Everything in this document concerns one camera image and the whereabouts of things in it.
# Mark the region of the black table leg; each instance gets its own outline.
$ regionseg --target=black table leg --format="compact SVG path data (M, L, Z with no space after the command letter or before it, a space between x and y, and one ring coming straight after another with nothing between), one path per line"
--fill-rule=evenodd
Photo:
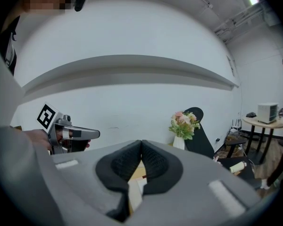
M235 145L232 145L232 146L230 146L231 147L231 149L230 149L230 151L228 152L228 155L227 155L227 158L230 158L231 156L232 156L232 154L233 154L233 152L234 152L234 149L235 149Z
M261 161L261 158L263 156L263 153L260 152L260 148L261 148L261 144L262 144L262 141L263 141L263 137L264 137L264 132L265 132L265 128L262 128L262 132L261 132L261 135L260 135L260 141L259 141L259 144L258 144L258 147L256 150L251 150L249 152L249 154L247 155L247 157L255 164L255 165L260 165L264 162Z
M264 132L265 132L265 128L263 127L263 128L262 128L261 135L260 135L259 145L258 145L258 147L257 147L257 153L260 151L260 147L261 147L261 144L262 144L262 141L263 141L263 137L264 137Z
M263 161L265 159L265 156L267 154L270 142L271 142L272 137L273 137L273 133L274 133L274 129L270 129L270 133L269 133L269 136L268 136L268 139L267 139L267 142L266 142L265 150L264 150L263 155L262 155L262 157L260 159L260 163L263 163Z
M251 141L252 141L253 135L254 135L254 131L255 131L255 126L251 126L250 138L249 138L249 142L247 144L246 151L245 151L246 155L249 153Z

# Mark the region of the curved white wall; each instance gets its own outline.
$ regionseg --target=curved white wall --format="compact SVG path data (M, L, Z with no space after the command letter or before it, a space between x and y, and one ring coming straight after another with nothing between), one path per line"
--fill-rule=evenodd
M60 66L107 55L174 59L235 81L226 58L230 53L218 37L188 14L153 0L92 0L79 13L54 17L24 44L15 78L24 86ZM30 94L18 107L12 125L40 128L35 118L47 101L71 115L74 125L101 131L91 148L131 139L171 143L172 114L197 106L204 111L201 123L216 150L232 124L233 92L224 83L187 73L94 72L63 75L47 88L34 88L36 96Z
M219 38L187 13L154 0L92 0L79 13L52 18L23 46L15 78L24 86L59 66L107 55L175 59L235 84L230 53Z
M139 83L143 78L151 82ZM54 92L69 83L110 80L123 84L74 89L24 103L18 107L11 125L21 125L23 130L41 129L36 118L47 101L71 115L73 125L101 132L100 138L91 142L91 149L132 139L172 143L174 134L168 130L172 114L196 106L204 112L201 124L215 150L223 144L232 125L231 88L198 78L166 74L97 75L65 81L49 90Z

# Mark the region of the flower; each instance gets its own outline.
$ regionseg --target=flower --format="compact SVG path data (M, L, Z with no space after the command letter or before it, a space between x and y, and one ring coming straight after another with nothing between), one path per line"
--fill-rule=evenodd
M189 114L189 117L191 118L192 121L197 120L196 116L192 112Z
M175 116L177 116L177 117L181 117L181 116L183 116L183 112L181 112L181 111L176 112L176 113L175 113Z
M171 119L169 131L184 140L192 140L195 128L200 128L199 121L193 113L176 112Z
M179 121L185 122L187 124L190 123L190 118L186 115L182 115L181 117L179 117Z

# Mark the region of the cable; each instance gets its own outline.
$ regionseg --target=cable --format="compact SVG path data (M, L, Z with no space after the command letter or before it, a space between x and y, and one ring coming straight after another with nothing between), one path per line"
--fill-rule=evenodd
M239 76L239 73L238 73L238 69L237 69L237 66L236 66L236 61L233 60L233 62L234 62L235 68L236 68L236 72L237 72L239 84L240 84L240 92L241 92L240 121L241 121L241 127L242 127L242 115L241 115L241 113L242 113L242 103L243 103L242 83L241 83L240 76Z
M239 149L237 149L237 151L236 152L234 152L232 155L235 155L235 154L237 154L238 152L239 152L240 150ZM221 156L224 156L224 157L222 157L222 158L226 158L226 154L228 154L229 152L226 152L226 151L221 151L221 152L218 152L217 153L217 155L219 156L219 153L225 153L225 154L223 154L223 155L221 155Z
M242 145L240 145L240 146L241 146L241 148L242 148L242 150L243 150L244 155L247 157L247 155L245 154L245 151L244 151ZM252 162L251 159L248 158L248 160L253 164L253 166L254 166L254 174L255 174L255 172L256 172L256 166L255 166L255 164Z

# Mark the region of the white ceiling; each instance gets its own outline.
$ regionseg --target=white ceiling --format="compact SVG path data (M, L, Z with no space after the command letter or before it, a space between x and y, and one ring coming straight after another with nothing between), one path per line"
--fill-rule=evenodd
M249 0L160 0L190 13L215 32L225 43L264 22L266 3L251 6ZM50 16L29 14L21 16L17 27L15 49L20 52L27 37Z

